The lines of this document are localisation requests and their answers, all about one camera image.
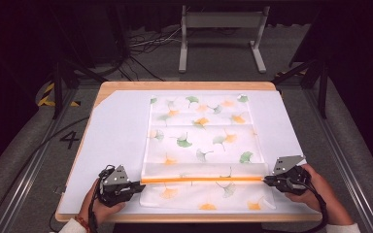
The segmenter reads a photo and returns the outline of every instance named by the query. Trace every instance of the green leaf print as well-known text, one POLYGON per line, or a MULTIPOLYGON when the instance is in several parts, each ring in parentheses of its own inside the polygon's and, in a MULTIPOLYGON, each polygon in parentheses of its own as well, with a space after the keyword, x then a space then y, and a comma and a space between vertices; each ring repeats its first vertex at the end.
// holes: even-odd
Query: green leaf print
POLYGON ((222 106, 221 105, 218 105, 215 108, 211 108, 211 109, 214 110, 215 115, 220 114, 220 112, 222 112, 222 106))
POLYGON ((156 130, 155 138, 160 142, 164 138, 164 134, 161 130, 156 130))
POLYGON ((169 109, 175 108, 175 100, 166 100, 169 109))
POLYGON ((213 151, 202 152, 201 149, 198 149, 196 150, 196 157, 198 158, 199 161, 206 162, 207 158, 205 157, 205 155, 207 155, 207 153, 210 153, 210 152, 213 152, 213 151))
POLYGON ((158 120, 163 120, 163 121, 165 121, 165 125, 168 126, 166 120, 167 120, 168 118, 170 118, 170 117, 171 117, 171 116, 169 116, 169 115, 162 115, 162 116, 159 116, 159 117, 158 117, 158 120))
POLYGON ((251 157, 253 156, 253 153, 246 151, 243 154, 241 154, 241 158, 239 159, 240 163, 251 163, 251 157))
POLYGON ((219 183, 217 183, 217 185, 223 188, 223 198, 228 198, 234 195, 236 189, 235 183, 230 183, 225 187, 221 186, 219 183))
POLYGON ((187 106, 188 108, 192 103, 199 103, 199 99, 195 96, 189 96, 186 99, 189 100, 189 105, 187 106))
POLYGON ((223 145, 224 141, 225 141, 225 137, 217 136, 213 139, 213 144, 221 144, 222 147, 223 147, 223 151, 225 151, 225 146, 223 145))
POLYGON ((248 96, 241 94, 241 95, 238 96, 238 101, 241 102, 241 103, 248 102, 248 96))
POLYGON ((189 148, 190 146, 192 146, 192 143, 190 143, 188 140, 187 140, 187 134, 186 134, 186 137, 180 137, 177 139, 177 144, 178 146, 180 146, 181 148, 189 148))
POLYGON ((151 104, 156 103, 156 101, 158 101, 158 99, 156 99, 156 97, 151 98, 151 104))

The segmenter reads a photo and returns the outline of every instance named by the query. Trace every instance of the wooden table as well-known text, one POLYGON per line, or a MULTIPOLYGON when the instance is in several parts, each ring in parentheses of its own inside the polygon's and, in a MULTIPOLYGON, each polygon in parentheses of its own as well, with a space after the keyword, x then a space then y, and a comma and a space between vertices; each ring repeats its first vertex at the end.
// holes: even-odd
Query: wooden table
MULTIPOLYGON (((126 90, 265 90, 274 91, 276 93, 275 85, 270 82, 106 82, 103 83, 99 89, 98 96, 94 102, 94 109, 111 96, 115 91, 126 91, 126 90)), ((76 164, 82 154, 83 144, 85 143, 86 133, 91 124, 93 118, 92 115, 89 120, 89 124, 86 126, 85 135, 81 142, 80 148, 77 152, 77 156, 74 161, 74 165, 71 169, 71 174, 68 178, 67 186, 70 185, 71 176, 76 164)), ((126 205, 125 209, 111 216, 107 221, 111 222, 270 222, 270 221, 305 221, 305 220, 320 220, 321 214, 311 211, 305 206, 300 204, 291 203, 287 198, 283 197, 280 192, 275 188, 273 189, 274 199, 276 202, 285 203, 289 205, 289 208, 293 208, 294 211, 272 211, 268 213, 242 213, 242 212, 229 212, 229 213, 214 213, 202 211, 190 211, 190 210, 166 210, 159 208, 145 208, 136 205, 126 205)), ((59 208, 65 197, 63 193, 62 198, 59 202, 58 210, 56 211, 56 219, 58 221, 68 221, 76 213, 60 213, 59 208)))

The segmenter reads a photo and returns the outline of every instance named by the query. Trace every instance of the sleeve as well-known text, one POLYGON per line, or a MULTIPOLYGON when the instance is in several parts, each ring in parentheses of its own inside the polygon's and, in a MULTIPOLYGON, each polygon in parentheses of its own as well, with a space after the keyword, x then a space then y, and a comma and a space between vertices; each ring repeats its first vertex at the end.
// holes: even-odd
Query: sleeve
POLYGON ((352 225, 330 225, 326 227, 326 233, 359 233, 358 224, 354 223, 352 225))
POLYGON ((86 229, 71 218, 68 223, 62 227, 59 233, 86 233, 86 229))

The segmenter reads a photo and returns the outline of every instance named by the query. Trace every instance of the ginkgo leaf print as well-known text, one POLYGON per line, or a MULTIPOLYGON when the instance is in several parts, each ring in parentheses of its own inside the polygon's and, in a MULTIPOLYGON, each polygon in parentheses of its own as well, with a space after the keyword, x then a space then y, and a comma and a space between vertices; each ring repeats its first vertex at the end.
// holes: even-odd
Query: ginkgo leaf print
POLYGON ((179 110, 169 110, 168 116, 173 117, 180 113, 179 110))
POLYGON ((234 102, 233 101, 230 101, 230 100, 224 100, 221 105, 223 105, 224 107, 232 107, 234 106, 234 102))
POLYGON ((211 203, 205 203, 199 206, 199 210, 203 210, 203 211, 214 211, 216 209, 217 207, 211 203))
POLYGON ((226 134, 225 141, 227 143, 233 143, 233 142, 235 142, 237 140, 238 136, 236 134, 228 134, 225 129, 223 129, 223 131, 226 134))
POLYGON ((241 154, 241 157, 239 159, 239 162, 240 163, 251 163, 251 157, 253 156, 254 154, 249 152, 249 151, 245 151, 241 154))
POLYGON ((198 149, 196 150, 196 157, 198 158, 199 161, 206 162, 207 158, 205 156, 207 155, 207 153, 210 153, 210 152, 213 152, 213 151, 202 152, 201 149, 198 149))
POLYGON ((225 151, 225 146, 223 145, 223 142, 225 141, 225 137, 223 136, 217 136, 213 139, 213 144, 221 144, 223 151, 225 151))
POLYGON ((187 100, 189 100, 189 104, 188 104, 188 108, 190 107, 190 104, 192 103, 199 103, 199 99, 195 96, 189 96, 186 98, 187 100))
POLYGON ((199 105, 199 107, 196 109, 196 112, 198 113, 205 113, 208 110, 208 106, 205 104, 199 105))
POLYGON ((211 108, 211 107, 208 107, 208 108, 214 110, 215 115, 220 114, 220 112, 222 112, 222 106, 221 105, 218 105, 215 108, 211 108))
POLYGON ((228 198, 234 195, 234 192, 236 189, 235 183, 230 183, 229 185, 225 187, 221 186, 219 183, 217 183, 217 185, 223 188, 223 198, 228 198))
POLYGON ((169 188, 165 185, 165 190, 159 194, 163 199, 174 198, 178 194, 177 188, 169 188))
POLYGON ((204 128, 204 124, 208 123, 209 121, 210 121, 210 120, 208 120, 207 118, 202 117, 202 118, 200 118, 200 119, 198 119, 198 120, 196 120, 196 121, 193 121, 192 123, 193 123, 193 125, 195 125, 195 126, 198 126, 198 127, 200 127, 200 128, 204 128))
POLYGON ((245 103, 245 102, 248 102, 248 96, 247 95, 244 95, 244 94, 241 94, 238 96, 238 101, 241 102, 241 103, 245 103))
POLYGON ((189 148, 190 146, 192 146, 192 143, 190 143, 188 140, 187 140, 187 133, 185 136, 181 136, 177 139, 177 144, 178 146, 180 146, 181 148, 189 148))
POLYGON ((161 142, 164 137, 165 136, 164 136, 163 132, 161 130, 159 130, 159 129, 151 131, 150 138, 155 138, 159 142, 161 142))
POLYGON ((156 101, 158 101, 158 99, 157 99, 156 97, 152 97, 152 98, 151 98, 151 104, 156 103, 156 101))
POLYGON ((232 121, 236 122, 236 123, 239 123, 239 124, 243 124, 245 123, 245 120, 241 117, 241 115, 232 115, 231 117, 232 121))
POLYGON ((166 154, 165 157, 166 157, 165 162, 164 162, 165 165, 172 165, 172 164, 177 163, 177 160, 168 157, 168 154, 166 154))
POLYGON ((163 120, 163 121, 165 121, 165 125, 168 126, 166 120, 167 120, 168 118, 170 118, 170 117, 171 117, 171 116, 169 116, 169 115, 162 115, 162 116, 159 116, 157 119, 158 119, 158 120, 163 120))
POLYGON ((252 202, 252 201, 248 201, 247 206, 248 206, 248 210, 250 210, 250 211, 260 211, 261 210, 261 207, 259 206, 258 202, 255 203, 255 202, 252 202))
POLYGON ((169 109, 175 108, 175 100, 166 100, 169 109))

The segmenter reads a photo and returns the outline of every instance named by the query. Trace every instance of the orange rod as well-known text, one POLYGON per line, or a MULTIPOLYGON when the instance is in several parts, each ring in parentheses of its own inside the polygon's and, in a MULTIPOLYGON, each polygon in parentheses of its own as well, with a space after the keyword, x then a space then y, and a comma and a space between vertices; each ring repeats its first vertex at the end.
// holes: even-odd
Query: orange rod
POLYGON ((218 177, 218 178, 146 178, 141 183, 180 183, 180 182, 262 182, 263 177, 218 177))

